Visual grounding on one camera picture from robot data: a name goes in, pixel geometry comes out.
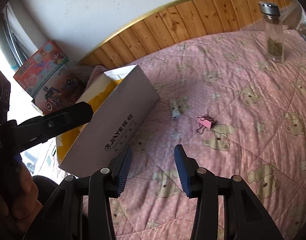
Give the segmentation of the left hand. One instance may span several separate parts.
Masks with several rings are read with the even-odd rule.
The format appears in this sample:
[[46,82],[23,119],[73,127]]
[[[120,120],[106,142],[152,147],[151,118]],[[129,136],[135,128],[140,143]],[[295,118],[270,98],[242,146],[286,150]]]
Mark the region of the left hand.
[[26,232],[42,208],[38,189],[25,164],[0,175],[0,235]]

